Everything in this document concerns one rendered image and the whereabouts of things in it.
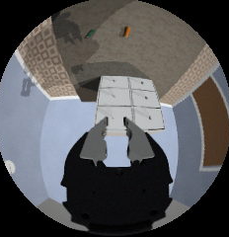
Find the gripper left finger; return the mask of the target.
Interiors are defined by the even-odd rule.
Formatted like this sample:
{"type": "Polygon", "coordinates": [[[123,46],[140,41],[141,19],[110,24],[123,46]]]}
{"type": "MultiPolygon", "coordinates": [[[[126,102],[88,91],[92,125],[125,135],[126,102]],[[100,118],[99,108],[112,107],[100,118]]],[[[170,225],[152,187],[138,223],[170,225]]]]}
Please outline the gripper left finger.
{"type": "Polygon", "coordinates": [[[91,166],[97,166],[97,161],[107,159],[108,117],[103,118],[89,131],[86,131],[70,149],[64,164],[64,175],[60,183],[67,187],[69,179],[77,171],[91,166]]]}

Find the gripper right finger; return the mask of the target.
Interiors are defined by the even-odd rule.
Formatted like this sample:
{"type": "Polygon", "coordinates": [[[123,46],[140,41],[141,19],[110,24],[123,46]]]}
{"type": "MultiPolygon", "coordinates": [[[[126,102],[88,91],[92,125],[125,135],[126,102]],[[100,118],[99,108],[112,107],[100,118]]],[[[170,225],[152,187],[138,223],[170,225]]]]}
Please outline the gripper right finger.
{"type": "Polygon", "coordinates": [[[169,162],[161,146],[148,132],[142,130],[129,118],[123,118],[123,125],[126,127],[126,135],[129,138],[126,152],[127,158],[131,160],[130,166],[134,160],[139,160],[140,165],[151,166],[160,170],[166,176],[169,185],[172,184],[169,162]]]}

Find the grey chest of drawers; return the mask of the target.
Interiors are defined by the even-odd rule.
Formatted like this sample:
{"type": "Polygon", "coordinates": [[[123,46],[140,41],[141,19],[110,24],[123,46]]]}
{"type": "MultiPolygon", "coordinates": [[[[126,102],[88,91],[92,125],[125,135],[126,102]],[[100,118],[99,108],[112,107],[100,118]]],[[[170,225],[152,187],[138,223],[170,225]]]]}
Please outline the grey chest of drawers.
{"type": "MultiPolygon", "coordinates": [[[[122,90],[129,90],[131,107],[98,106],[99,95],[100,95],[100,89],[120,89],[120,88],[101,88],[101,84],[102,84],[102,79],[103,79],[103,77],[104,77],[104,76],[101,77],[100,86],[99,86],[99,92],[98,92],[98,97],[97,97],[97,104],[96,104],[96,109],[95,109],[94,125],[96,125],[97,107],[131,108],[132,121],[133,121],[133,122],[134,122],[133,108],[136,108],[136,109],[152,109],[152,110],[161,110],[162,118],[163,118],[163,123],[164,123],[164,128],[163,128],[163,129],[157,129],[157,130],[144,130],[144,131],[145,131],[145,132],[148,132],[148,133],[154,131],[154,132],[150,133],[150,135],[152,135],[152,134],[158,133],[158,132],[160,132],[160,131],[165,131],[165,130],[166,130],[165,122],[164,122],[164,116],[163,116],[163,112],[162,112],[162,108],[161,108],[161,104],[160,104],[159,97],[158,97],[158,94],[157,94],[157,92],[156,92],[156,89],[155,89],[155,86],[154,86],[152,80],[151,80],[151,81],[152,81],[152,84],[153,84],[153,86],[154,86],[155,92],[151,92],[151,93],[156,93],[157,98],[158,98],[158,101],[159,101],[160,109],[134,107],[133,104],[132,104],[132,96],[131,96],[131,90],[134,90],[134,89],[130,89],[129,77],[127,77],[127,76],[117,76],[117,77],[127,77],[127,79],[128,79],[129,89],[122,89],[122,90]]],[[[106,135],[106,136],[127,136],[127,135],[126,135],[126,130],[107,130],[107,135],[106,135]]]]}

